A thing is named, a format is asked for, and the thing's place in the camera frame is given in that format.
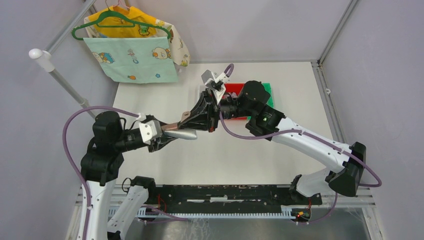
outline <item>green clothes hanger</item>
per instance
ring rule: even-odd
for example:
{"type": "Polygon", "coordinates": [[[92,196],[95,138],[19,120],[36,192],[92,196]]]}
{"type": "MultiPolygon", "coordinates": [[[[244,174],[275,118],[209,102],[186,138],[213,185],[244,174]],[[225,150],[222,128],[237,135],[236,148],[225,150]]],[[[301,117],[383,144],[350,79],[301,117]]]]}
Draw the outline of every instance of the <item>green clothes hanger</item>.
{"type": "Polygon", "coordinates": [[[171,33],[170,33],[170,31],[168,31],[166,28],[164,28],[164,27],[161,27],[161,26],[156,26],[156,25],[151,25],[151,24],[148,24],[148,23],[144,23],[144,22],[139,22],[139,21],[134,21],[134,20],[131,20],[131,19],[129,19],[128,17],[126,17],[126,16],[124,16],[122,13],[119,13],[119,12],[117,12],[117,11],[112,11],[112,10],[110,10],[110,8],[107,10],[107,11],[104,11],[104,12],[102,12],[102,13],[100,13],[100,15],[98,16],[98,18],[97,18],[97,20],[95,20],[95,21],[92,21],[92,22],[89,22],[89,23],[86,23],[86,24],[83,24],[83,25],[81,25],[81,26],[77,26],[77,27],[75,27],[73,30],[72,30],[72,37],[74,38],[74,39],[76,39],[76,40],[84,40],[82,37],[77,37],[76,35],[75,35],[75,32],[77,31],[77,30],[79,30],[79,29],[83,29],[83,28],[86,28],[86,27],[89,27],[89,26],[91,26],[91,25],[97,25],[97,27],[99,27],[99,28],[133,28],[133,27],[135,27],[136,25],[141,25],[141,26],[146,26],[146,27],[149,27],[149,28],[155,28],[155,29],[160,29],[160,30],[162,30],[162,31],[165,31],[165,33],[167,33],[168,34],[168,39],[170,39],[171,38],[171,33]],[[109,17],[116,17],[116,18],[120,18],[120,19],[122,19],[122,20],[124,20],[125,22],[128,22],[128,23],[132,23],[132,25],[112,25],[112,26],[109,26],[109,25],[99,25],[99,23],[101,22],[101,21],[103,21],[105,18],[109,18],[109,17]]]}

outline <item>gray floor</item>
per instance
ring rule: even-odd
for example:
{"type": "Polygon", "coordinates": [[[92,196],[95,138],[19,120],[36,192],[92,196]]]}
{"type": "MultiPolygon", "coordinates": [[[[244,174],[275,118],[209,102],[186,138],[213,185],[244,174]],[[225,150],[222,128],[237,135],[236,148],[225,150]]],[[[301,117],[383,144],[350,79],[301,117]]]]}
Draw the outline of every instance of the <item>gray floor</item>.
{"type": "MultiPolygon", "coordinates": [[[[313,209],[312,219],[327,209],[313,209]]],[[[286,219],[193,219],[151,224],[134,221],[127,240],[370,240],[360,208],[336,209],[327,219],[299,225],[286,219]]]]}

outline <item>wall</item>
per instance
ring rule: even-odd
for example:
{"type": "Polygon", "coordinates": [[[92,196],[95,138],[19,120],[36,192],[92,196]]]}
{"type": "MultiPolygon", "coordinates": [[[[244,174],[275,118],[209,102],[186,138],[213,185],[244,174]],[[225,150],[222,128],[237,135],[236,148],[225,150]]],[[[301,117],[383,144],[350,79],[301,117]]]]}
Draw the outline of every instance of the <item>wall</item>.
{"type": "MultiPolygon", "coordinates": [[[[46,47],[83,3],[2,4],[0,238],[64,239],[80,182],[66,159],[62,128],[80,107],[28,51],[46,47]]],[[[52,62],[91,105],[112,105],[117,84],[104,76],[83,42],[69,34],[52,62]]],[[[69,147],[77,162],[92,136],[92,123],[87,114],[70,126],[69,147]]]]}
{"type": "MultiPolygon", "coordinates": [[[[367,146],[388,240],[422,239],[424,2],[360,1],[324,62],[348,142],[367,146]]],[[[368,173],[364,182],[375,182],[368,173]]]]}
{"type": "MultiPolygon", "coordinates": [[[[130,2],[175,25],[193,61],[227,63],[316,60],[349,0],[130,2]]],[[[95,5],[98,11],[106,7],[104,1],[95,5]]]]}

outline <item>mint green cloth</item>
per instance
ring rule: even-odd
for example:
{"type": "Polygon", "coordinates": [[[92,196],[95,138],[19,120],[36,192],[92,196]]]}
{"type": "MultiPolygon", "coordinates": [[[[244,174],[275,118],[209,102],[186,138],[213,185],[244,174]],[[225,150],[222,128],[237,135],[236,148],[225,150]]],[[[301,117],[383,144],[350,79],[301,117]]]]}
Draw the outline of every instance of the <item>mint green cloth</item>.
{"type": "Polygon", "coordinates": [[[120,83],[178,81],[166,37],[84,38],[104,73],[120,83]]]}

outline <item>white tabletop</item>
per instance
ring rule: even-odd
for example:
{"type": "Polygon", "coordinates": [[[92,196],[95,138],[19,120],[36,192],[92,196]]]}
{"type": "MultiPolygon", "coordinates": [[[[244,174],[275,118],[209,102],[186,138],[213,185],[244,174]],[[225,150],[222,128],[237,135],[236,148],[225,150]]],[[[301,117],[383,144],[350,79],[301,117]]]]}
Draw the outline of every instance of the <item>white tabletop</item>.
{"type": "MultiPolygon", "coordinates": [[[[190,64],[177,83],[120,83],[113,106],[133,113],[154,115],[174,123],[198,99],[205,70],[220,74],[227,63],[190,64]]],[[[309,62],[236,63],[231,83],[249,80],[270,83],[274,107],[303,127],[332,138],[317,82],[309,62]]],[[[127,127],[134,121],[126,117],[127,127]]],[[[233,132],[251,136],[245,120],[226,120],[233,132]]],[[[242,140],[228,135],[221,124],[215,132],[197,132],[197,140],[177,139],[163,149],[147,148],[123,154],[117,183],[126,177],[145,176],[157,184],[258,185],[289,184],[298,174],[324,166],[288,146],[267,140],[242,140]]]]}

